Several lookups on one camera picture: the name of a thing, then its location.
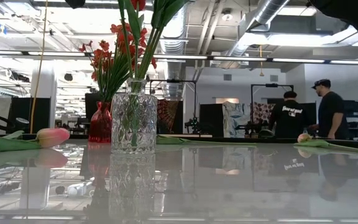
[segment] reflective table surface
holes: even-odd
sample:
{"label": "reflective table surface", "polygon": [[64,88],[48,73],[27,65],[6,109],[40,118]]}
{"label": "reflective table surface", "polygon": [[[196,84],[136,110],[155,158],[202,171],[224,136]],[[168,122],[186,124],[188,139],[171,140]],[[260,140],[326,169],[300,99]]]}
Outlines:
{"label": "reflective table surface", "polygon": [[358,154],[70,140],[0,153],[0,223],[358,223]]}

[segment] cable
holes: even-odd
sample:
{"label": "cable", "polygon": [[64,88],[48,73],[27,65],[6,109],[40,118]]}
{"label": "cable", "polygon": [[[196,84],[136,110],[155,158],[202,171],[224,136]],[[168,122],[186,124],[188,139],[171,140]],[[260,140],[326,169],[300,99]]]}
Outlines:
{"label": "cable", "polygon": [[37,93],[38,93],[38,86],[40,84],[40,76],[41,76],[41,68],[42,68],[42,59],[44,59],[44,51],[45,51],[45,30],[47,29],[47,14],[48,14],[48,0],[45,2],[45,17],[44,17],[44,31],[42,34],[42,51],[41,51],[41,58],[40,58],[40,66],[38,69],[37,75],[37,84],[35,86],[35,93],[34,93],[34,100],[32,102],[31,108],[31,117],[30,117],[30,134],[32,134],[33,127],[34,127],[34,111],[35,111],[35,102],[37,101]]}

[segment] black panel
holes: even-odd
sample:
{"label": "black panel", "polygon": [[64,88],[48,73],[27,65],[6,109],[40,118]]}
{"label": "black panel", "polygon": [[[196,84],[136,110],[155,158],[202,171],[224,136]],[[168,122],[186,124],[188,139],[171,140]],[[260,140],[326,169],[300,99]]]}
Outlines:
{"label": "black panel", "polygon": [[300,103],[303,109],[306,110],[308,116],[308,121],[311,124],[317,123],[317,112],[316,112],[316,103]]}
{"label": "black panel", "polygon": [[85,93],[85,113],[88,121],[91,121],[93,114],[98,110],[99,101],[99,93]]}
{"label": "black panel", "polygon": [[358,118],[358,100],[344,100],[347,118]]}
{"label": "black panel", "polygon": [[200,125],[208,134],[223,138],[222,104],[200,105]]}
{"label": "black panel", "polygon": [[177,113],[175,115],[175,120],[173,120],[172,131],[174,134],[183,133],[183,101],[178,103]]}
{"label": "black panel", "polygon": [[[16,123],[16,118],[23,118],[30,121],[32,100],[33,98],[12,98],[8,120],[13,123]],[[43,128],[49,128],[49,116],[50,98],[37,98],[35,102],[33,133]],[[24,131],[25,133],[30,133],[28,128]]]}

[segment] column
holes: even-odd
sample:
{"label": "column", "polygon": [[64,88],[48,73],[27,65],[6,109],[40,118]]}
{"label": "column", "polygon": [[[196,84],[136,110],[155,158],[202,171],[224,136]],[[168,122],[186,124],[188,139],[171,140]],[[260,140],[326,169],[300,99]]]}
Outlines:
{"label": "column", "polygon": [[[35,61],[32,79],[31,79],[31,96],[35,95],[35,87],[39,72],[39,61]],[[49,111],[49,127],[55,127],[55,113],[56,113],[56,95],[57,95],[57,76],[55,71],[54,61],[43,61],[40,73],[40,81],[38,85],[37,98],[50,98],[50,111]]]}

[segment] artwork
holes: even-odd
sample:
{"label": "artwork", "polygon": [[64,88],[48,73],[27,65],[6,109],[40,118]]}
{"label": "artwork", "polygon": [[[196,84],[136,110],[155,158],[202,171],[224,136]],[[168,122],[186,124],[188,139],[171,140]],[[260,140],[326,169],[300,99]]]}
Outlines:
{"label": "artwork", "polygon": [[159,100],[157,103],[157,124],[165,132],[172,133],[173,122],[177,115],[179,101]]}
{"label": "artwork", "polygon": [[274,104],[256,103],[254,102],[254,123],[259,123],[259,120],[269,121],[270,114],[272,113]]}
{"label": "artwork", "polygon": [[223,132],[225,138],[243,138],[245,130],[236,130],[238,125],[245,125],[250,120],[250,108],[245,104],[229,103],[222,104],[223,109]]}

